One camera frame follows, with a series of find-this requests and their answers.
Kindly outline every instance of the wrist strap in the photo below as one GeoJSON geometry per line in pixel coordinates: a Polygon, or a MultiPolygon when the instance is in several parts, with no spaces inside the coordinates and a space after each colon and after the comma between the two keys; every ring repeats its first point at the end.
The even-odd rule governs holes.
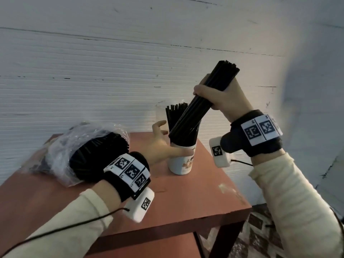
{"type": "Polygon", "coordinates": [[[139,152],[119,156],[104,172],[103,179],[117,190],[122,202],[130,196],[135,200],[151,181],[149,165],[139,152]]]}
{"type": "Polygon", "coordinates": [[[281,149],[280,135],[282,132],[272,117],[253,110],[231,124],[230,132],[221,138],[220,145],[228,153],[242,149],[252,157],[281,149]]]}

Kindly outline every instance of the plastic bag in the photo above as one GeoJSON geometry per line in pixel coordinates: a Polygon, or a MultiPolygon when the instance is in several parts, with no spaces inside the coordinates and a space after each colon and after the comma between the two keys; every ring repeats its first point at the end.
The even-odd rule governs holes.
{"type": "Polygon", "coordinates": [[[121,125],[104,122],[83,122],[36,151],[21,170],[29,173],[53,174],[64,186],[76,185],[82,180],[76,177],[69,165],[71,156],[85,143],[110,134],[120,134],[129,144],[129,135],[121,125]]]}

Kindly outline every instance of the cream sleeve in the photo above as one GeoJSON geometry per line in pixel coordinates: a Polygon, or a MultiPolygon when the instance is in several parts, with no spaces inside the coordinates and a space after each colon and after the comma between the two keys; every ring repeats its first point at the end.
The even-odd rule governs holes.
{"type": "MultiPolygon", "coordinates": [[[[107,213],[109,213],[109,210],[104,201],[92,189],[87,189],[29,237],[96,218],[107,213]]],[[[15,248],[5,257],[84,257],[91,245],[112,222],[112,219],[112,216],[108,216],[101,220],[44,236],[15,248]]]]}
{"type": "Polygon", "coordinates": [[[342,257],[336,217],[289,154],[255,166],[250,177],[263,191],[287,257],[342,257]]]}

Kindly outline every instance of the black wrist strap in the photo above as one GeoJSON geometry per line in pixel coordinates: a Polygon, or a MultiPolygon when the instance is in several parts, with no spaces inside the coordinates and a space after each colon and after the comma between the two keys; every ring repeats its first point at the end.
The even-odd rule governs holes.
{"type": "MultiPolygon", "coordinates": [[[[130,152],[128,155],[135,158],[137,161],[139,161],[146,169],[149,171],[149,165],[147,160],[144,158],[144,156],[139,152],[130,152]]],[[[106,171],[104,173],[103,179],[109,182],[118,192],[119,197],[121,198],[121,202],[124,202],[129,197],[132,197],[134,200],[141,194],[141,192],[147,187],[147,185],[150,183],[150,178],[146,179],[145,182],[140,185],[140,188],[138,191],[134,192],[132,188],[123,181],[120,176],[116,175],[115,173],[111,171],[106,171]]]]}
{"type": "Polygon", "coordinates": [[[221,148],[228,153],[233,153],[242,149],[250,157],[258,154],[273,153],[281,149],[282,140],[280,137],[269,139],[254,146],[251,145],[249,139],[247,138],[247,134],[245,134],[242,124],[263,115],[264,114],[260,110],[252,110],[234,121],[231,124],[230,132],[221,138],[221,148]]]}

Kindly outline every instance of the cord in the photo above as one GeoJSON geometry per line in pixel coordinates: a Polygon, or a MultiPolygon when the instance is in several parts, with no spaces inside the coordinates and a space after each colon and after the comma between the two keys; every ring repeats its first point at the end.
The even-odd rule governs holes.
{"type": "Polygon", "coordinates": [[[85,224],[88,224],[90,222],[93,222],[93,221],[97,221],[97,220],[100,220],[100,219],[103,219],[104,217],[107,217],[109,215],[112,215],[114,213],[116,213],[117,211],[120,211],[120,210],[125,210],[127,212],[129,212],[130,210],[128,208],[124,208],[124,207],[121,207],[121,208],[118,208],[116,209],[115,211],[112,211],[112,212],[109,212],[108,214],[106,215],[102,215],[100,217],[96,217],[96,218],[93,218],[93,219],[90,219],[90,220],[86,220],[86,221],[83,221],[83,222],[79,222],[79,223],[76,223],[76,224],[72,224],[72,225],[67,225],[65,227],[61,227],[61,228],[57,228],[57,229],[54,229],[54,230],[51,230],[49,232],[45,232],[43,234],[40,234],[40,235],[35,235],[33,237],[30,237],[28,239],[25,239],[24,241],[22,242],[19,242],[15,245],[13,245],[10,249],[8,249],[1,257],[4,257],[6,254],[8,254],[9,252],[11,252],[13,249],[17,248],[18,246],[20,245],[23,245],[24,243],[28,243],[28,242],[31,242],[35,239],[39,239],[43,236],[47,236],[47,235],[50,235],[50,234],[53,234],[53,233],[57,233],[57,232],[60,232],[60,231],[63,231],[63,230],[66,230],[66,229],[70,229],[70,228],[73,228],[73,227],[76,227],[76,226],[79,226],[79,225],[85,225],[85,224]]]}
{"type": "Polygon", "coordinates": [[[239,161],[239,160],[235,160],[235,159],[231,159],[230,161],[239,162],[239,163],[243,163],[245,165],[253,166],[252,164],[249,164],[249,163],[246,163],[246,162],[243,162],[243,161],[239,161]]]}

